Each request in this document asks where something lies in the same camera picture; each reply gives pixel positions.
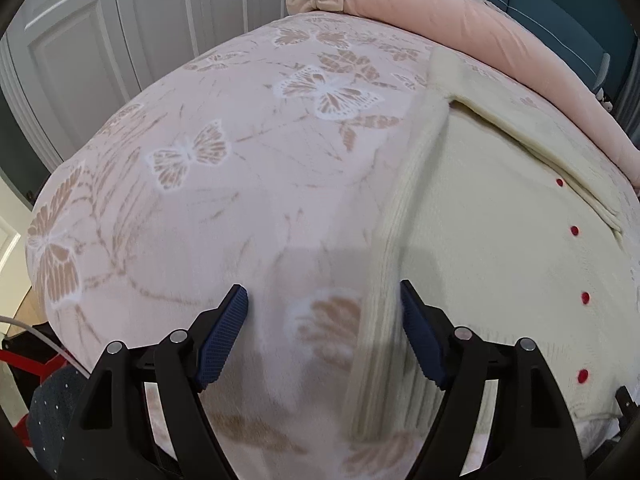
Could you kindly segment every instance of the silver screw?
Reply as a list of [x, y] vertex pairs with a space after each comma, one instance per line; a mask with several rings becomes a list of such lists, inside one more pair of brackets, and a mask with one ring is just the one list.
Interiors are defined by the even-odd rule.
[[187, 339], [187, 332], [186, 330], [175, 330], [174, 332], [171, 332], [169, 339], [172, 343], [181, 343]]
[[462, 341], [469, 341], [473, 337], [474, 333], [466, 326], [459, 326], [453, 331], [453, 335], [458, 339], [462, 339]]
[[107, 346], [107, 353], [109, 354], [117, 354], [120, 350], [122, 350], [122, 343], [120, 341], [112, 341]]
[[529, 339], [528, 337], [523, 337], [520, 340], [520, 346], [522, 346], [527, 352], [531, 352], [536, 349], [536, 343], [533, 339]]

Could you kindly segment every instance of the bed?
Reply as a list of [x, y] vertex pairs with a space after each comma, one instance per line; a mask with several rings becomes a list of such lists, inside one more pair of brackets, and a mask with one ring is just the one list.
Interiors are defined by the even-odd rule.
[[[406, 475], [440, 397], [399, 330], [400, 278], [485, 339], [535, 339], [585, 455], [615, 389], [638, 392], [637, 150], [510, 17], [431, 3], [287, 0], [291, 16], [136, 96], [34, 208], [34, 288], [88, 368], [109, 341], [154, 344], [247, 288], [202, 394], [239, 478]], [[451, 48], [465, 34], [439, 35], [444, 14], [519, 48], [476, 53], [479, 32]], [[170, 452], [151, 387], [148, 402]]]

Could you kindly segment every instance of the red button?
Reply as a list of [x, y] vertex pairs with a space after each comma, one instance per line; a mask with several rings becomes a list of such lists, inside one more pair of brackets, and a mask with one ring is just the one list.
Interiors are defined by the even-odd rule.
[[585, 382], [587, 382], [587, 379], [589, 378], [589, 371], [585, 370], [584, 368], [582, 370], [580, 370], [578, 372], [578, 382], [580, 384], [584, 384]]

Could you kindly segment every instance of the gray curtain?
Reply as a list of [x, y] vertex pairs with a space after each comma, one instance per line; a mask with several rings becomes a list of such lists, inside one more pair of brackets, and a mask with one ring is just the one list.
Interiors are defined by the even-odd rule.
[[616, 101], [613, 116], [640, 148], [640, 40], [636, 43], [631, 70]]

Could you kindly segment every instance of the wooden floor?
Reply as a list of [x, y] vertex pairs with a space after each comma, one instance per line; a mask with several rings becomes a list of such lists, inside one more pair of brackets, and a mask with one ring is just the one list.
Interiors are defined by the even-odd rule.
[[[22, 303], [18, 308], [18, 312], [15, 313], [14, 319], [29, 325], [37, 325], [46, 322], [47, 315], [44, 312], [44, 308], [40, 306], [38, 297], [32, 288], [29, 289], [27, 295], [22, 300]], [[22, 332], [20, 327], [11, 325], [6, 335], [7, 337], [11, 337], [12, 335], [19, 334], [20, 332]]]

